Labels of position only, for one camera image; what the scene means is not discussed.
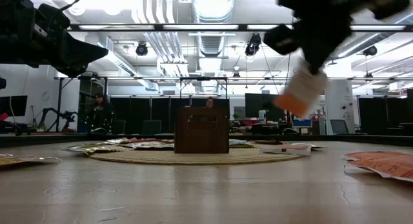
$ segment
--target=orange and white object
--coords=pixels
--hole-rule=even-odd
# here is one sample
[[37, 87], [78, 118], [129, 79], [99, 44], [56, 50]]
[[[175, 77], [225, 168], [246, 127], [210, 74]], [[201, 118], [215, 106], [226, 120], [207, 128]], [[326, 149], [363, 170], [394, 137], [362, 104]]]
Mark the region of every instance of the orange and white object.
[[320, 72], [312, 75], [307, 62], [302, 60], [284, 93], [274, 100], [274, 104], [303, 117], [327, 87], [327, 75]]

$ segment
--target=chair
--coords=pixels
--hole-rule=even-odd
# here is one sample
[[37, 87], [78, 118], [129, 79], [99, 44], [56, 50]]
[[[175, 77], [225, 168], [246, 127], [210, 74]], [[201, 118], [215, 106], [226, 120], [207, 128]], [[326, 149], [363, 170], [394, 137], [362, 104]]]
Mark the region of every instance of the chair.
[[160, 134], [162, 121], [160, 120], [145, 120], [142, 126], [142, 135]]
[[112, 123], [112, 133], [113, 134], [124, 134], [125, 133], [125, 126], [126, 126], [126, 121], [125, 120], [115, 120]]

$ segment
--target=white wall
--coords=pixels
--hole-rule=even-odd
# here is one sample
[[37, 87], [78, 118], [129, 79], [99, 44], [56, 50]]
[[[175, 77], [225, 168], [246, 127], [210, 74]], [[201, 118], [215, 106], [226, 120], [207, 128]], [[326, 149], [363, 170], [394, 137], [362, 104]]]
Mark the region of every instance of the white wall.
[[[0, 64], [0, 75], [7, 80], [7, 87], [0, 90], [0, 96], [28, 96], [26, 115], [24, 117], [16, 117], [18, 123], [26, 123], [31, 125], [33, 121], [33, 112], [37, 122], [40, 122], [42, 110], [44, 108], [53, 107], [57, 109], [57, 98], [59, 95], [59, 81], [54, 77], [57, 71], [51, 66], [40, 66], [32, 68], [26, 65], [4, 65]], [[79, 106], [79, 85], [80, 81], [73, 80], [62, 91], [61, 112], [65, 110], [77, 111]], [[56, 119], [54, 113], [48, 113], [45, 124], [49, 127]], [[60, 128], [65, 124], [64, 120], [60, 120]], [[76, 122], [70, 124], [70, 128], [77, 128]]]

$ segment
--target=spotlight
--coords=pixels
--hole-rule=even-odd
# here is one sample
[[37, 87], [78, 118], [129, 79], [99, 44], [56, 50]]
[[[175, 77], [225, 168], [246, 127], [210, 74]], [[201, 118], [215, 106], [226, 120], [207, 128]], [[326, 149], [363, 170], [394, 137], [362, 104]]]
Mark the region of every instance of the spotlight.
[[148, 48], [146, 47], [146, 42], [139, 42], [136, 48], [136, 54], [139, 56], [145, 56], [148, 54]]
[[364, 56], [375, 56], [377, 54], [377, 48], [375, 46], [371, 46], [362, 52]]
[[234, 72], [234, 75], [232, 75], [232, 77], [239, 78], [240, 77], [239, 72]]
[[252, 37], [248, 42], [247, 47], [245, 48], [245, 55], [254, 56], [258, 52], [260, 44], [261, 37], [259, 36], [259, 34], [252, 34]]

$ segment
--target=pillar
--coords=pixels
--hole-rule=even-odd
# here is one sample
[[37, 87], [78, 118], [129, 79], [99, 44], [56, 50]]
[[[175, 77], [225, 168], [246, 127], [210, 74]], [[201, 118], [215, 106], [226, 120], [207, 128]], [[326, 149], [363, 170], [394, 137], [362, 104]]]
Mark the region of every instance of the pillar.
[[[328, 77], [352, 77], [351, 62], [337, 61], [335, 65], [326, 65], [325, 72]], [[325, 92], [327, 112], [327, 134], [332, 135], [331, 120], [344, 120], [348, 133], [353, 134], [354, 109], [357, 108], [353, 100], [352, 83], [347, 80], [329, 80]]]

